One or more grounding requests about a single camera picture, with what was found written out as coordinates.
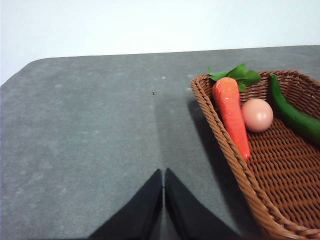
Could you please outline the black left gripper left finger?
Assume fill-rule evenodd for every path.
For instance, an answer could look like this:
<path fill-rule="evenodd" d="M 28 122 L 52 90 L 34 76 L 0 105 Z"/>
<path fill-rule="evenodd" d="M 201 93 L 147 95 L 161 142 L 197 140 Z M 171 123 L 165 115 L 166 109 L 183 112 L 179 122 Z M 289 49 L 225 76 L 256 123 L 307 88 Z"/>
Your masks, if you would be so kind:
<path fill-rule="evenodd" d="M 160 169 L 148 178 L 130 201 L 102 224 L 89 240 L 147 240 L 163 205 L 163 178 Z"/>

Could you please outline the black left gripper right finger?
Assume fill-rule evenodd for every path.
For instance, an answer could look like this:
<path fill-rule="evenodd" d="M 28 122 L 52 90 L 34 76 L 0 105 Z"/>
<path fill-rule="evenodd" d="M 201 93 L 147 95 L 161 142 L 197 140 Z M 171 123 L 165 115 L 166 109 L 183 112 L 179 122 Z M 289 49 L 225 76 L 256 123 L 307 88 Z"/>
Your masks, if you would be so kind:
<path fill-rule="evenodd" d="M 165 207 L 182 240 L 239 240 L 240 236 L 208 210 L 167 168 Z"/>

